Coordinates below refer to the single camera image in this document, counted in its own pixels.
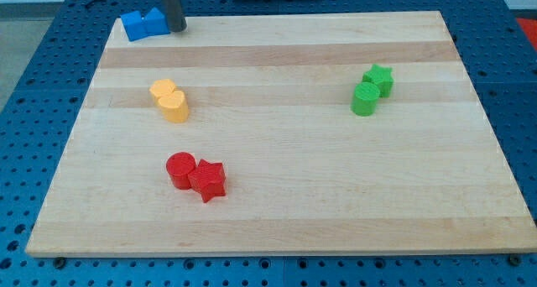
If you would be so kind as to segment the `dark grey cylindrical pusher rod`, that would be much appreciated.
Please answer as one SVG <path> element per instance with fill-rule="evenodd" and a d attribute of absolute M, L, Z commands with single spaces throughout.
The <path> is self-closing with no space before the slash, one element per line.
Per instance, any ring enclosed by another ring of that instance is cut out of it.
<path fill-rule="evenodd" d="M 171 32 L 182 32 L 187 28 L 181 0 L 162 0 L 167 24 Z"/>

